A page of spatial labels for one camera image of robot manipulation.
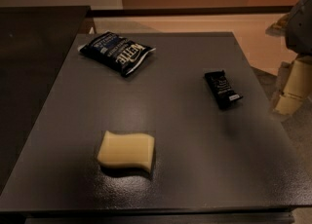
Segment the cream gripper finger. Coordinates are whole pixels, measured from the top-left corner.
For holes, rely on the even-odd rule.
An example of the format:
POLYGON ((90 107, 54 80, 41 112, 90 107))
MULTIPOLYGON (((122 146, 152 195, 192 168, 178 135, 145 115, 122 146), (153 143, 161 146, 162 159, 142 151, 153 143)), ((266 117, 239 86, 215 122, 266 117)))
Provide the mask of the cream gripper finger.
POLYGON ((265 33, 271 36, 284 36, 286 27, 289 22, 290 15, 285 14, 277 21, 273 22, 266 30, 265 33))
POLYGON ((292 115, 312 93, 312 61, 282 62, 276 88, 272 96, 273 110, 281 115, 292 115))

